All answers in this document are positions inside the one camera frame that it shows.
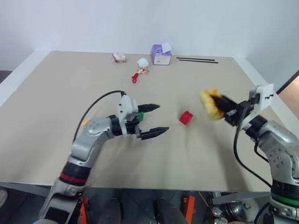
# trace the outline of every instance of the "small toy figure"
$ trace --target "small toy figure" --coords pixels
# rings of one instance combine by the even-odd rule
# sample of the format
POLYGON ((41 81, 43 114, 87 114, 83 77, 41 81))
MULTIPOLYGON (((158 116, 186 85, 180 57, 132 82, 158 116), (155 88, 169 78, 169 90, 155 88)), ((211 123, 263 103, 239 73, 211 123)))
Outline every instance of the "small toy figure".
POLYGON ((147 69, 149 62, 146 58, 142 57, 137 61, 138 69, 137 72, 132 76, 132 82, 137 83, 137 78, 140 74, 147 75, 149 73, 149 70, 147 69))
POLYGON ((119 52, 113 53, 112 57, 116 63, 121 63, 121 62, 127 61, 126 56, 123 53, 119 53, 119 52))

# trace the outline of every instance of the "robotic arm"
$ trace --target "robotic arm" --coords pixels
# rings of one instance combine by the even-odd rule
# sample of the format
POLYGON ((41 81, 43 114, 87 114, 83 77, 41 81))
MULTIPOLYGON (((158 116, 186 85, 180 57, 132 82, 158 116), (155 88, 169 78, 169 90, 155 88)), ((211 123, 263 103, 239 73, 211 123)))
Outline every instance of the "robotic arm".
POLYGON ((258 115, 271 103, 271 92, 271 85, 258 86, 250 92, 248 101, 239 104, 225 96, 213 97, 213 100, 224 112, 225 120, 232 126, 241 125, 268 158, 273 183, 269 213, 263 222, 296 223, 299 221, 299 141, 274 121, 258 115))
POLYGON ((136 134, 137 138, 150 139, 166 132, 168 127, 158 127, 142 132, 139 129, 138 112, 150 112, 160 106, 147 104, 137 106, 134 99, 122 93, 115 115, 104 119, 93 118, 75 139, 67 163, 56 179, 39 214, 40 221, 52 220, 68 223, 78 199, 82 195, 88 176, 105 142, 119 135, 136 134))

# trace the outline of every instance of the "purple box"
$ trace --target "purple box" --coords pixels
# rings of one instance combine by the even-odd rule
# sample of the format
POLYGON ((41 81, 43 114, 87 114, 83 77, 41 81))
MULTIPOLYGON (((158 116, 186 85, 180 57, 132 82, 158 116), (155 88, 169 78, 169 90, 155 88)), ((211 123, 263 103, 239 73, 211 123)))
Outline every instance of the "purple box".
POLYGON ((153 64, 169 65, 171 60, 171 51, 163 53, 161 44, 154 44, 150 52, 153 64))

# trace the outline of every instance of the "bread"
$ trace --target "bread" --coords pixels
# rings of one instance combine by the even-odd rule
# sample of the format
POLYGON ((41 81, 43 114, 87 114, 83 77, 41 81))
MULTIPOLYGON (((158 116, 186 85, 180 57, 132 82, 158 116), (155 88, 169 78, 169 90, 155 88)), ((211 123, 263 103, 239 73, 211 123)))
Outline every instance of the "bread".
POLYGON ((207 111, 209 118, 212 120, 219 120, 224 117, 224 112, 219 110, 212 97, 221 97, 221 94, 216 90, 202 90, 199 93, 201 102, 207 111))

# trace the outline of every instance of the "tabletop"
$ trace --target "tabletop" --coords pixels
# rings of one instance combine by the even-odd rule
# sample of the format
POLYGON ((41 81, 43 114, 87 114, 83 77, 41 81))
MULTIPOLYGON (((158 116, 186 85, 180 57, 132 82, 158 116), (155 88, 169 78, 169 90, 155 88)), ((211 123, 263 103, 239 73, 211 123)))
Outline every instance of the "tabletop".
MULTIPOLYGON (((254 85, 236 61, 213 57, 218 64, 183 62, 173 56, 169 66, 150 63, 148 75, 133 84, 141 57, 150 60, 149 55, 128 54, 126 63, 114 63, 108 53, 51 52, 0 107, 0 181, 52 184, 88 106, 108 91, 124 90, 139 105, 161 106, 145 114, 143 131, 170 128, 149 140, 119 136, 108 141, 92 169, 91 186, 268 191, 235 160, 235 128, 224 120, 209 120, 199 100, 199 91, 210 86, 236 102, 248 98, 254 85), (185 110, 194 114, 186 126, 179 122, 185 110)), ((104 98, 87 118, 116 114, 119 101, 118 94, 104 98)), ((263 115, 281 124, 271 108, 263 115)), ((241 160, 271 182, 269 165, 253 146, 241 133, 241 160)))

